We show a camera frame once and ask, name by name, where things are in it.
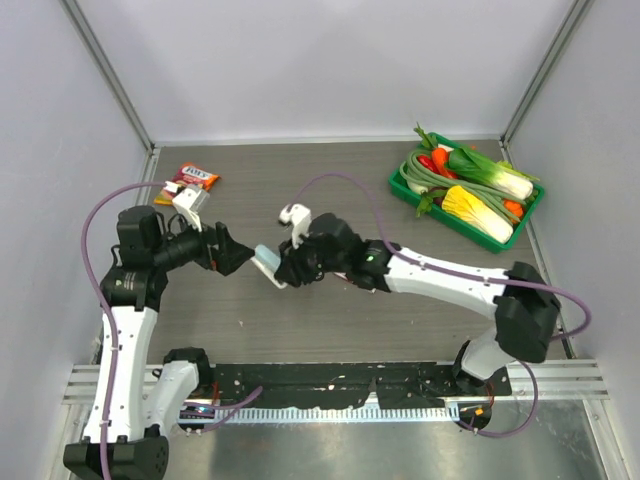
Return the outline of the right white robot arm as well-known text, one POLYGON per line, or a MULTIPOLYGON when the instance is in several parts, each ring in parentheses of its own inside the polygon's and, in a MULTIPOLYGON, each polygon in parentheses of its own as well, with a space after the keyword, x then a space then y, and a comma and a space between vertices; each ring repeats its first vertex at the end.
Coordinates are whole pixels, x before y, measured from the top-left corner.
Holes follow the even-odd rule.
POLYGON ((301 287, 331 273, 360 289, 426 296, 492 320, 456 356, 451 380, 460 393, 484 392, 490 378, 514 361, 545 361, 560 303, 531 265, 482 269, 432 259, 395 243, 362 239, 334 214, 313 217, 302 205, 284 209, 279 221, 292 229, 279 246, 279 283, 301 287))

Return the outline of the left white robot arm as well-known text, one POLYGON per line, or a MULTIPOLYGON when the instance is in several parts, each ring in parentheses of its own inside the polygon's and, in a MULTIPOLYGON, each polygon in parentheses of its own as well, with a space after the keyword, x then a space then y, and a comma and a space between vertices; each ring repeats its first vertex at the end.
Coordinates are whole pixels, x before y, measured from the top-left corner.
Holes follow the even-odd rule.
POLYGON ((221 222, 174 234, 151 206, 122 211, 116 230, 114 262, 98 289, 103 347, 93 409, 81 440, 66 445, 63 463, 80 479, 161 479, 184 402, 205 397, 214 380, 206 352, 187 347, 170 351, 152 391, 143 391, 168 274, 195 263, 228 276, 254 251, 221 222))

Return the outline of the light blue small stapler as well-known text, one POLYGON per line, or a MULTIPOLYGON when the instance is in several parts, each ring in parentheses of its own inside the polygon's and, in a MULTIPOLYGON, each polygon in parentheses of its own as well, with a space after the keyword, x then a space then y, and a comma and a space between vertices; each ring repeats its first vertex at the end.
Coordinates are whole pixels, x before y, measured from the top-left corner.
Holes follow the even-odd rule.
POLYGON ((275 273, 280 266, 280 256, 269 247, 263 244, 257 245, 251 262, 276 288, 284 289, 287 287, 286 283, 280 282, 275 278, 275 273))

